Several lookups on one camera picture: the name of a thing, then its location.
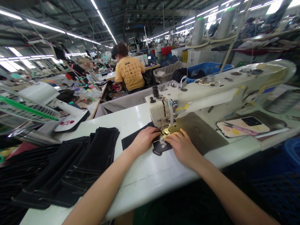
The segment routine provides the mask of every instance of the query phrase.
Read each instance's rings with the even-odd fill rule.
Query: woman
[[[115,84],[124,81],[129,94],[144,89],[145,82],[142,73],[145,66],[135,57],[128,56],[129,50],[123,43],[112,49],[112,58],[117,60]]]

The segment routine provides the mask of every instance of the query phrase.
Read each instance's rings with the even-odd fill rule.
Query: stack of black fabric
[[[24,187],[32,182],[49,164],[59,145],[22,152],[5,161],[0,168],[0,224],[19,224],[27,209],[10,205]]]
[[[7,213],[21,208],[46,209],[51,204],[73,206],[113,163],[119,134],[116,128],[100,127],[90,137],[37,148],[9,159],[9,165],[1,168],[5,176],[1,178],[0,197],[6,196],[6,205],[10,204]]]

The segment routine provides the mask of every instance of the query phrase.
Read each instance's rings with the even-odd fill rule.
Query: smiley face sticker
[[[232,129],[232,133],[236,134],[236,135],[239,135],[240,132],[238,130],[235,130],[235,129]]]

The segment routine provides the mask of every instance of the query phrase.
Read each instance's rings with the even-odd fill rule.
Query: yellow t-shirt
[[[135,57],[124,57],[116,66],[115,82],[125,82],[126,88],[132,91],[145,85],[142,72],[145,72],[145,66]]]

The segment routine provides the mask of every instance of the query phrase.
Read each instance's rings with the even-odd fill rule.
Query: plastic bottle
[[[92,104],[92,100],[90,99],[90,97],[88,95],[86,95],[82,90],[80,90],[79,88],[74,88],[74,96],[79,96],[81,98],[81,100],[87,104],[90,105]]]

